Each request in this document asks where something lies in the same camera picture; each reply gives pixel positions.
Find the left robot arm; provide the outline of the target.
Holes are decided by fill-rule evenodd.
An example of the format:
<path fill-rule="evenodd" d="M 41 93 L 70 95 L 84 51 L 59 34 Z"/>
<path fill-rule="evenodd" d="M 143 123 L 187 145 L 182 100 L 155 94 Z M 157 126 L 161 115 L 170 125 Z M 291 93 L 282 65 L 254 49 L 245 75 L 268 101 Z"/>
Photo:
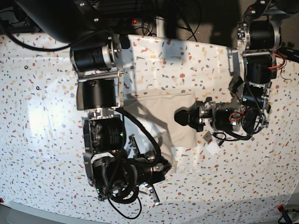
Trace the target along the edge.
<path fill-rule="evenodd" d="M 299 11 L 296 0 L 260 0 L 250 5 L 238 27 L 238 55 L 236 65 L 240 71 L 231 88 L 237 94 L 238 105 L 220 105 L 211 98 L 197 101 L 195 94 L 174 93 L 130 98 L 125 109 L 164 129 L 162 152 L 170 147 L 193 147 L 196 133 L 208 128 L 207 150 L 220 151 L 224 142 L 249 140 L 252 135 L 269 124 L 269 103 L 272 80 L 286 60 L 279 52 L 280 26 L 284 19 Z"/>

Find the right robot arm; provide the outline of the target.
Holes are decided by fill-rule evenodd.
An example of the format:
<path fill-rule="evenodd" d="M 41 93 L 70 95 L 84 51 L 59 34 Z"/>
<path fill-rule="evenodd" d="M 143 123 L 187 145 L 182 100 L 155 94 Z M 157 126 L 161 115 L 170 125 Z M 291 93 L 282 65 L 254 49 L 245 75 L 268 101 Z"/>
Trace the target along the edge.
<path fill-rule="evenodd" d="M 148 188 L 165 179 L 170 162 L 145 127 L 121 102 L 121 41 L 105 13 L 89 0 L 17 0 L 16 6 L 37 26 L 70 49 L 78 77 L 77 109 L 83 118 L 84 163 L 88 182 L 100 201 L 130 204 L 139 185 Z"/>

